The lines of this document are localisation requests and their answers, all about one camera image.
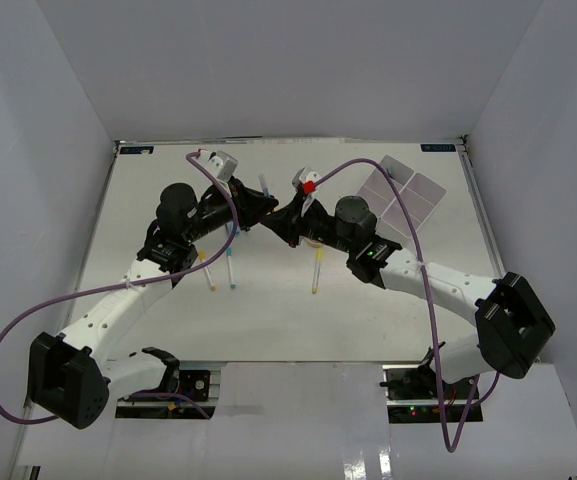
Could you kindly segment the blue pen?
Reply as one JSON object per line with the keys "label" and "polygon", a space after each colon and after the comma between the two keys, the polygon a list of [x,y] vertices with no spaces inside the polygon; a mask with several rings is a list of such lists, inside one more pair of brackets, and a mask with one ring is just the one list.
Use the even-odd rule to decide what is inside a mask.
{"label": "blue pen", "polygon": [[260,186],[262,188],[263,195],[266,198],[270,198],[269,188],[268,188],[267,181],[266,181],[264,174],[260,174],[258,176],[258,179],[259,179]]}

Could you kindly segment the orange white pen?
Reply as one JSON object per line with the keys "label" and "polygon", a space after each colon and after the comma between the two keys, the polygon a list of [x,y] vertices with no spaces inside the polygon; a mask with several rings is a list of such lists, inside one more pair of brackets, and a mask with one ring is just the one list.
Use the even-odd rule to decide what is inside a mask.
{"label": "orange white pen", "polygon": [[203,271],[204,276],[206,278],[208,287],[209,287],[210,291],[214,292],[214,291],[216,291],[217,287],[216,287],[216,284],[212,278],[212,274],[211,274],[211,271],[209,269],[209,266],[207,265],[207,256],[203,250],[199,251],[199,259],[200,259],[201,264],[202,264],[202,271]]}

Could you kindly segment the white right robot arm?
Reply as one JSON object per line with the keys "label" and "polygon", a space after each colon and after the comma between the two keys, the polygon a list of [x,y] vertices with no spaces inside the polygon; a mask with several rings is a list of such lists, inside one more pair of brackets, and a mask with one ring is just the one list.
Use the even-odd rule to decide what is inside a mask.
{"label": "white right robot arm", "polygon": [[361,197],[342,198],[332,214],[318,201],[304,209],[304,201],[296,195],[265,216],[263,225],[291,247],[309,239],[345,252],[347,268],[361,282],[430,299],[475,329],[429,349],[416,369],[388,375],[383,385],[394,397],[440,399],[456,384],[486,372],[522,379],[555,333],[523,276],[508,272],[495,279],[422,264],[410,250],[378,235],[377,218]]}

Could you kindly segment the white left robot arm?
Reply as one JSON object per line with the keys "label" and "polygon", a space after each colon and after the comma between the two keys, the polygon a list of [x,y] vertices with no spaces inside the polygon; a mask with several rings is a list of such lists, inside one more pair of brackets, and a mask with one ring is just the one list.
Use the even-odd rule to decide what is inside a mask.
{"label": "white left robot arm", "polygon": [[202,196],[185,183],[167,186],[156,217],[126,275],[126,285],[105,295],[57,335],[42,333],[29,352],[27,394],[31,401],[70,425],[84,429],[103,412],[112,394],[144,391],[167,399],[179,387],[179,360],[145,347],[121,361],[114,347],[137,320],[170,293],[198,258],[195,241],[232,220],[241,229],[258,224],[275,207],[272,196],[230,178],[225,189]]}

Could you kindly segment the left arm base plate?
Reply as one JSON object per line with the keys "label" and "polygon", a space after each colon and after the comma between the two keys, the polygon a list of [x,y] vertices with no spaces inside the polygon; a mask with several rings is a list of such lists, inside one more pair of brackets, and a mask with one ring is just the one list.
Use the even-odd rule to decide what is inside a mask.
{"label": "left arm base plate", "polygon": [[174,395],[125,397],[117,403],[115,417],[142,420],[209,420],[220,393],[219,370],[181,370]]}

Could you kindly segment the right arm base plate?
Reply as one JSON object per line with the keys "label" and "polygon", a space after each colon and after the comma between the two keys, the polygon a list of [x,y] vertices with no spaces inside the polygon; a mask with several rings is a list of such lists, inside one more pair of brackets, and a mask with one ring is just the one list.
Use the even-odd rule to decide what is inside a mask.
{"label": "right arm base plate", "polygon": [[[430,368],[433,357],[433,350],[429,348],[418,365],[383,367],[383,380],[379,386],[385,391],[390,424],[440,423],[435,372]],[[458,423],[461,419],[474,383],[474,377],[466,377],[454,384],[443,383],[448,423]]]}

